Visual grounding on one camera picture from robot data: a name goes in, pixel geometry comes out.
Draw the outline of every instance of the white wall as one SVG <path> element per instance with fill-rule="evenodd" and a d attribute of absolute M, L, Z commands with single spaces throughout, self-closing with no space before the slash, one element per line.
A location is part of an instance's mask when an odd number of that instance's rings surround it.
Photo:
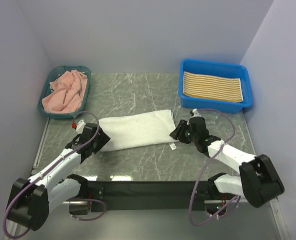
<path fill-rule="evenodd" d="M 183 58 L 240 63 L 273 0 L 18 0 L 52 63 L 174 73 Z"/>
<path fill-rule="evenodd" d="M 16 1 L 0 0 L 0 239 L 13 182 L 31 171 L 45 124 L 37 110 L 50 61 Z"/>
<path fill-rule="evenodd" d="M 242 64 L 254 94 L 246 113 L 251 137 L 284 182 L 280 202 L 296 240 L 296 1 L 274 1 Z"/>

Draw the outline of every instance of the white towel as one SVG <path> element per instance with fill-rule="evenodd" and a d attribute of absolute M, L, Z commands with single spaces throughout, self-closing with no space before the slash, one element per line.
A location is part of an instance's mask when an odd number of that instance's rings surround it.
<path fill-rule="evenodd" d="M 147 145 L 176 142 L 169 134 L 175 129 L 170 110 L 152 111 L 133 116 L 107 117 L 100 127 L 111 140 L 100 150 L 109 152 Z"/>

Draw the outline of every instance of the table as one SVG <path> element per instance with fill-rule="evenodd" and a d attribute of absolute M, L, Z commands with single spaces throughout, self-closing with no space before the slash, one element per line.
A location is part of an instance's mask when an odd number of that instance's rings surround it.
<path fill-rule="evenodd" d="M 118 117 L 171 109 L 175 124 L 189 119 L 190 109 L 180 106 L 178 74 L 93 74 L 85 110 L 99 118 Z M 202 113 L 210 134 L 226 139 L 232 132 L 229 123 L 214 112 Z M 242 112 L 229 114 L 236 126 L 236 135 L 230 144 L 254 154 L 250 135 Z M 94 122 L 85 115 L 86 122 Z M 75 136 L 71 120 L 51 119 L 40 145 L 33 173 L 53 161 Z M 191 181 L 195 180 L 207 158 L 193 144 L 175 143 L 151 145 L 92 155 L 72 172 L 95 181 Z M 231 168 L 215 160 L 207 168 L 203 180 L 225 172 L 235 175 Z M 277 201 L 254 208 L 241 202 L 238 210 L 227 218 L 194 227 L 186 209 L 109 211 L 94 222 L 78 222 L 68 217 L 66 204 L 56 208 L 45 225 L 30 231 L 23 240 L 218 240 L 218 239 L 285 239 L 281 238 Z M 97 213 L 88 214 L 88 218 Z M 204 211 L 195 213 L 198 221 L 208 216 Z"/>
<path fill-rule="evenodd" d="M 156 110 L 173 111 L 177 125 L 188 120 L 190 110 L 180 105 L 178 74 L 116 73 L 93 74 L 85 110 L 99 118 L 129 116 Z M 203 112 L 210 134 L 226 139 L 232 132 L 230 123 L 214 112 Z M 230 144 L 253 154 L 248 128 L 242 112 L 229 114 L 236 126 L 236 135 Z M 82 116 L 86 122 L 95 122 L 92 116 Z M 75 136 L 71 119 L 51 119 L 43 140 L 42 151 L 35 171 L 42 170 L 53 161 Z M 193 144 L 176 143 L 176 150 L 169 144 L 159 144 L 92 155 L 72 172 L 89 180 L 133 181 L 191 181 L 195 180 L 207 158 Z M 231 168 L 213 161 L 203 180 L 217 173 L 235 175 Z"/>

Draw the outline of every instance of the marble table surface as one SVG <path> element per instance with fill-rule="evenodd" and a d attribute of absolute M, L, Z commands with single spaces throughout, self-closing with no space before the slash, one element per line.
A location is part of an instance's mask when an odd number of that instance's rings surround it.
<path fill-rule="evenodd" d="M 190 110 L 180 105 L 178 97 L 178 74 L 142 73 L 94 73 L 85 110 L 99 118 L 129 116 L 170 109 L 177 125 L 181 119 L 188 120 Z M 210 134 L 226 139 L 232 128 L 218 113 L 203 112 Z M 228 115 L 236 125 L 236 135 L 230 144 L 242 151 L 254 154 L 247 125 L 242 112 Z M 85 115 L 86 122 L 95 122 Z M 42 170 L 53 161 L 65 145 L 75 136 L 71 119 L 50 119 L 42 150 L 35 171 Z M 133 180 L 133 181 L 192 181 L 202 165 L 208 160 L 193 144 L 175 143 L 150 145 L 92 155 L 72 172 L 89 180 Z M 217 173 L 236 175 L 228 166 L 215 160 L 205 171 L 203 180 Z"/>

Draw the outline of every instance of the green basket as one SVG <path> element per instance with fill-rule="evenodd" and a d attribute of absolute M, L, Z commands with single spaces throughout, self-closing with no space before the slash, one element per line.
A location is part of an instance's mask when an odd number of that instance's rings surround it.
<path fill-rule="evenodd" d="M 81 107 L 73 113 L 63 113 L 63 114 L 53 113 L 52 114 L 52 113 L 45 112 L 43 105 L 42 105 L 42 99 L 45 98 L 46 96 L 48 96 L 49 94 L 51 94 L 51 89 L 50 89 L 49 83 L 52 81 L 54 82 L 56 79 L 58 79 L 58 77 L 60 77 L 66 71 L 70 72 L 72 70 L 77 70 L 77 71 L 85 74 L 88 77 L 86 91 L 84 93 L 84 98 L 83 98 Z M 59 67 L 55 68 L 54 70 L 51 71 L 51 73 L 49 74 L 49 76 L 47 78 L 47 81 L 44 84 L 44 87 L 43 87 L 43 90 L 42 90 L 42 93 L 41 93 L 41 96 L 39 99 L 39 103 L 38 103 L 38 109 L 39 109 L 40 113 L 48 118 L 53 118 L 53 119 L 70 119 L 70 118 L 74 117 L 77 113 L 81 112 L 86 105 L 90 82 L 91 82 L 91 71 L 89 68 L 87 68 L 85 66 L 59 66 Z"/>

